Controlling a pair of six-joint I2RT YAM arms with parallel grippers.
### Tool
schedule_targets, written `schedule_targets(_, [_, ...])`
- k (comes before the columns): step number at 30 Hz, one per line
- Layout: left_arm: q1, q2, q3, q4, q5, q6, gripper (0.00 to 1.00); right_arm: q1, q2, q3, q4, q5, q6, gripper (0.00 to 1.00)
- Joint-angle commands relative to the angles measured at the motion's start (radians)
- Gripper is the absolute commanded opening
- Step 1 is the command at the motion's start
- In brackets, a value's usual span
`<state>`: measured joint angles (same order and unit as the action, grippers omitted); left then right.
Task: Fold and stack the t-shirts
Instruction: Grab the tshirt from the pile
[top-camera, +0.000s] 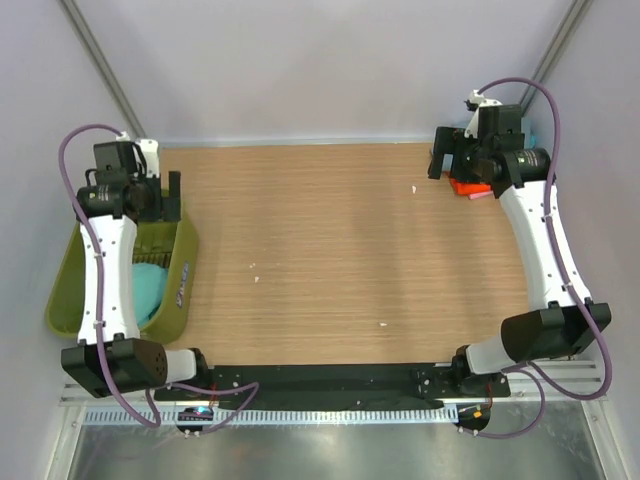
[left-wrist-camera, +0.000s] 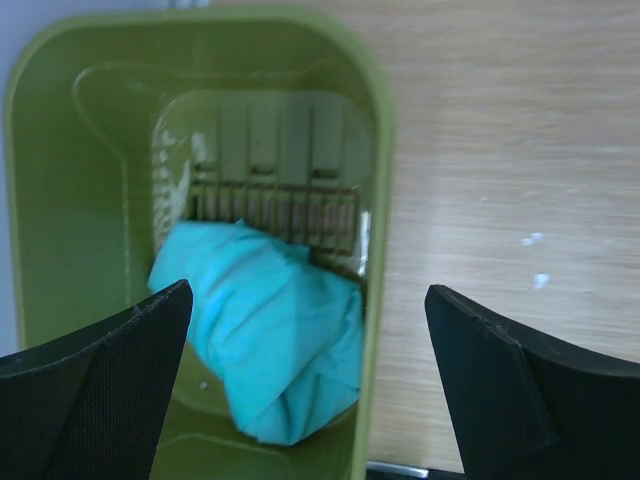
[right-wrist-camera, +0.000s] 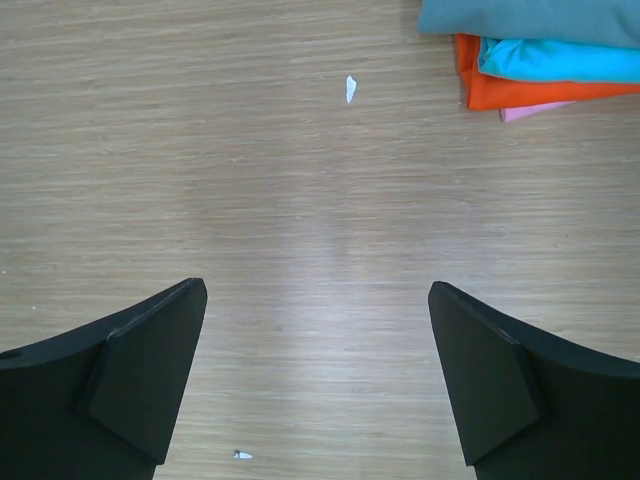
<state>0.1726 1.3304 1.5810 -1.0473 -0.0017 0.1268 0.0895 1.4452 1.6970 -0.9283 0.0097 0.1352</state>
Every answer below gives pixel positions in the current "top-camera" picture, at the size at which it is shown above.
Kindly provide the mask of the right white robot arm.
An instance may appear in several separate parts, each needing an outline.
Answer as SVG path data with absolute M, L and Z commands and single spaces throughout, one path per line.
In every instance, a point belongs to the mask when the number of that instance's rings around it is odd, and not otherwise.
M 597 303 L 582 280 L 559 217 L 551 158 L 528 148 L 517 104 L 476 98 L 465 128 L 440 126 L 428 176 L 490 187 L 515 234 L 528 291 L 527 312 L 505 319 L 489 340 L 458 350 L 467 374 L 499 373 L 529 361 L 582 353 L 611 322 L 606 303 Z

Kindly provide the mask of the teal green t shirt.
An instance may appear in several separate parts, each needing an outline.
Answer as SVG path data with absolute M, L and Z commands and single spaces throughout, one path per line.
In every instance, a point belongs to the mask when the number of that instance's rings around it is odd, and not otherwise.
M 160 307 L 168 280 L 168 270 L 150 263 L 133 265 L 133 301 L 136 323 L 144 327 Z

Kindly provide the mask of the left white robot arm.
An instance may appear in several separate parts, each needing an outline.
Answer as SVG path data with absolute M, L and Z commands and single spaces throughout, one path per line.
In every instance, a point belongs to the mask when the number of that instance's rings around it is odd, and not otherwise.
M 197 348 L 171 350 L 187 324 L 199 235 L 181 201 L 181 174 L 160 173 L 159 144 L 116 140 L 94 147 L 96 166 L 73 197 L 84 250 L 77 344 L 63 370 L 96 398 L 210 380 Z M 134 268 L 168 263 L 158 308 L 145 325 L 134 309 Z

